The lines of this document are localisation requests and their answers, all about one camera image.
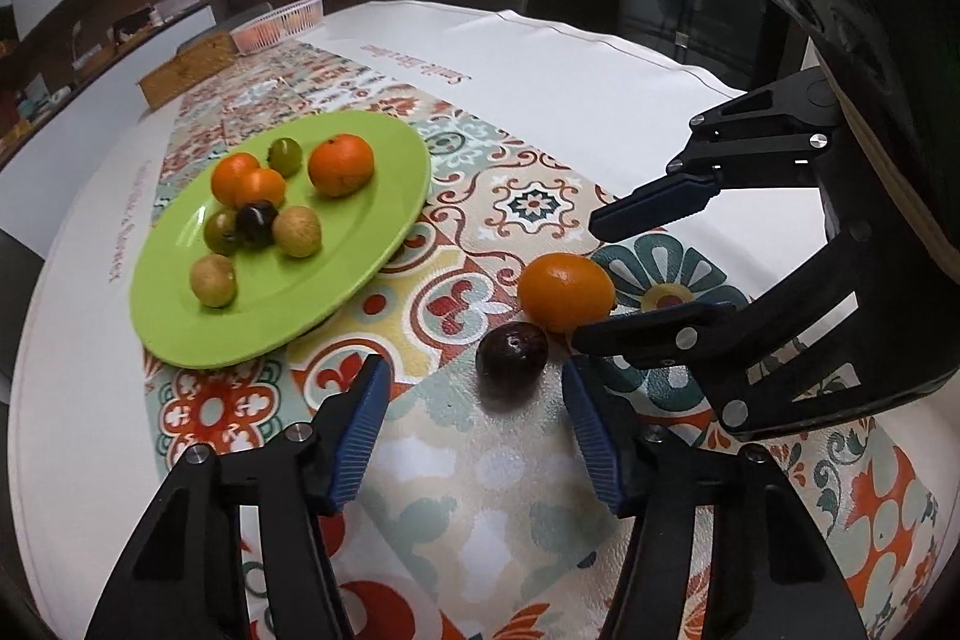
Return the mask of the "brown round fruit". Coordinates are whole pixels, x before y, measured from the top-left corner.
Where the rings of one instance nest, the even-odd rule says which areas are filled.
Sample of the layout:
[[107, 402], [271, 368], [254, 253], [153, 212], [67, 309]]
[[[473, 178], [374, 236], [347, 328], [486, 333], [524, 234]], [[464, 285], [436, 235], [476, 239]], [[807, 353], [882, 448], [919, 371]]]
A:
[[274, 222], [275, 245], [291, 259], [309, 259], [322, 247], [322, 226], [308, 206], [283, 209]]

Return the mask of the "white tablecloth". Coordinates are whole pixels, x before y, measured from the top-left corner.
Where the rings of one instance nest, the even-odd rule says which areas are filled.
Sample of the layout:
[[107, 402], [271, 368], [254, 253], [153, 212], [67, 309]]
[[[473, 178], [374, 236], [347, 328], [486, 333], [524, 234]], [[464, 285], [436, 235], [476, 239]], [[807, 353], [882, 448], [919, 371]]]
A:
[[[592, 492], [558, 375], [495, 413], [473, 353], [519, 312], [521, 269], [596, 253], [590, 210], [656, 177], [688, 120], [731, 89], [617, 37], [387, 2], [332, 14], [155, 112], [137, 80], [172, 47], [161, 35], [114, 68], [3, 170], [3, 227], [44, 262], [8, 474], [49, 626], [82, 637], [185, 447], [256, 447], [377, 353], [394, 366], [394, 404], [361, 494], [325, 523], [359, 635], [596, 637], [630, 528]], [[430, 198], [397, 259], [274, 351], [208, 374], [160, 362], [133, 333], [128, 288], [164, 208], [247, 136], [340, 109], [394, 115], [431, 152]]]

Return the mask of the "orange mandarin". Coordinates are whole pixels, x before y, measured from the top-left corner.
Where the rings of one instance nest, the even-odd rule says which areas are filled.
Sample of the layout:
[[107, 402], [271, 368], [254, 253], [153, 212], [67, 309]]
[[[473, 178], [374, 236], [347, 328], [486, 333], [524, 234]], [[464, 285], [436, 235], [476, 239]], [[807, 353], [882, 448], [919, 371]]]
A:
[[251, 174], [259, 167], [259, 159], [252, 156], [251, 152], [233, 152], [221, 159], [210, 177], [210, 190], [213, 197], [226, 208], [233, 208], [242, 177]]
[[573, 253], [547, 253], [530, 262], [517, 297], [530, 321], [563, 335], [607, 319], [617, 302], [604, 268]]
[[361, 136], [338, 133], [320, 142], [308, 159], [309, 181], [324, 198], [343, 198], [374, 174], [374, 151]]
[[270, 167], [259, 167], [242, 174], [233, 193], [236, 209], [258, 202], [267, 202], [280, 208], [285, 198], [286, 181], [283, 175]]

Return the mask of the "orange mandarin on plate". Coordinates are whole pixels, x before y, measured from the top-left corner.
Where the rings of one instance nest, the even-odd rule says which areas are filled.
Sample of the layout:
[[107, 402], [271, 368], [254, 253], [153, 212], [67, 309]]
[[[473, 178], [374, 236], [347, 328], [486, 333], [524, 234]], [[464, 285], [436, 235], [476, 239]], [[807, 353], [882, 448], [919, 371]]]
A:
[[242, 177], [251, 174], [259, 167], [259, 159], [252, 156], [251, 152], [233, 152], [221, 159], [210, 177], [210, 190], [213, 197], [226, 208], [233, 208]]

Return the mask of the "plastic basket with oranges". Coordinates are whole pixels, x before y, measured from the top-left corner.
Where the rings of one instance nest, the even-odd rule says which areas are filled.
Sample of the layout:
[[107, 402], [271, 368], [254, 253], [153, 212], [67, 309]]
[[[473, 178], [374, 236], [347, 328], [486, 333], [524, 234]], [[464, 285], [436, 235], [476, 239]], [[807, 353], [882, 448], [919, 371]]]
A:
[[239, 55], [256, 55], [324, 25], [325, 0], [298, 0], [229, 31]]

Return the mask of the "patterned table runner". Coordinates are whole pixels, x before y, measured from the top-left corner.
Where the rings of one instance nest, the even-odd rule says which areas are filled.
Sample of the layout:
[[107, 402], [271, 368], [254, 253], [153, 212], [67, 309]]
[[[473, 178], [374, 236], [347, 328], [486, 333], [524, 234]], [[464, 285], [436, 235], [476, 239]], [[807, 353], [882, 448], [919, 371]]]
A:
[[940, 503], [878, 409], [955, 284], [832, 88], [617, 205], [306, 44], [182, 96], [132, 286], [160, 500], [130, 638], [898, 638]]

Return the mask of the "green plate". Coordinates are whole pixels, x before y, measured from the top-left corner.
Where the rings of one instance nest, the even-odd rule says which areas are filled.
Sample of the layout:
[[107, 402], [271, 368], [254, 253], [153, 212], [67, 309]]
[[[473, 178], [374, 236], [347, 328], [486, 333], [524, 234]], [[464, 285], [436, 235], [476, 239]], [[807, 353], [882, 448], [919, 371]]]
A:
[[421, 136], [382, 113], [308, 115], [252, 136], [156, 221], [133, 271], [133, 330], [182, 369], [283, 346], [386, 264], [430, 181]]

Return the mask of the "dark plum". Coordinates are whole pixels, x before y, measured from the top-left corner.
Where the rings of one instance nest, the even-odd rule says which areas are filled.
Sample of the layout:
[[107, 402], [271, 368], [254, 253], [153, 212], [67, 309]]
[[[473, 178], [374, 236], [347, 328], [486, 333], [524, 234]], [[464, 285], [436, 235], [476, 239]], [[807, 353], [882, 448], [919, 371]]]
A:
[[235, 229], [238, 245], [260, 250], [274, 243], [274, 222], [278, 209], [272, 202], [259, 200], [247, 203], [236, 211]]
[[548, 338], [540, 326], [515, 321], [488, 331], [475, 354], [477, 374], [491, 383], [530, 383], [547, 364]]

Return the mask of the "green fruit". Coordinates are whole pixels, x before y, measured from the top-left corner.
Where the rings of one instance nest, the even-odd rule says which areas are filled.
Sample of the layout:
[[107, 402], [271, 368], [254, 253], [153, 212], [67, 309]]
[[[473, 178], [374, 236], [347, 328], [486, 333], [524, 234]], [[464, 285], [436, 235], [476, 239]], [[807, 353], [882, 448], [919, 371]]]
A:
[[267, 164], [283, 179], [290, 179], [302, 166], [301, 145], [293, 138], [277, 138], [268, 148]]
[[222, 209], [212, 214], [203, 226], [203, 241], [210, 252], [231, 257], [239, 247], [236, 211]]

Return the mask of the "green fruit on plate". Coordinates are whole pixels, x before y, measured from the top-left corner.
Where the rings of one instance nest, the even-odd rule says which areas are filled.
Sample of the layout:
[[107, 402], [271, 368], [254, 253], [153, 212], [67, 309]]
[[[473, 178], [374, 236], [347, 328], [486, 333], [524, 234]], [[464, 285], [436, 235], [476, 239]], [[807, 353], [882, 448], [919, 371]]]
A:
[[301, 145], [293, 138], [277, 138], [268, 148], [267, 164], [283, 179], [290, 179], [302, 166]]

